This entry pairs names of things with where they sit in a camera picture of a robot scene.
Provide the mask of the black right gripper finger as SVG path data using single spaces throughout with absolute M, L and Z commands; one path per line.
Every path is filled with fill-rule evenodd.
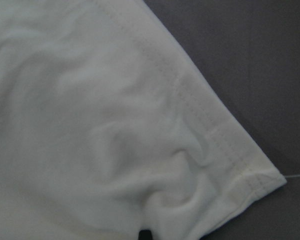
M 151 230 L 144 229 L 138 233 L 138 240 L 153 240 L 153 235 Z

